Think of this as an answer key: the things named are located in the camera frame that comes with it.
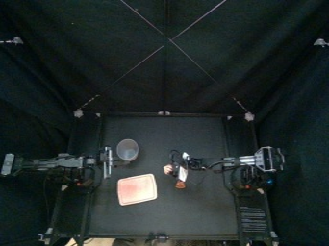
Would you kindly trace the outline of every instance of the wire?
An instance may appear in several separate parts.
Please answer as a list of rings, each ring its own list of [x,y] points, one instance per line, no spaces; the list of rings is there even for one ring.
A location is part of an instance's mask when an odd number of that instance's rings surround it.
[[[89,241],[89,242],[86,242],[85,244],[89,244],[89,243],[91,243],[94,239],[95,239],[95,238],[91,238],[91,239],[90,239],[90,241]]]
[[[47,222],[50,224],[50,202],[49,202],[49,197],[47,197],[47,179],[49,179],[49,175],[46,176],[46,179],[45,179],[45,198],[46,198],[46,204],[47,204]]]
[[[91,243],[95,238],[89,238],[89,239],[90,239],[90,241],[89,242],[85,242],[83,245]]]

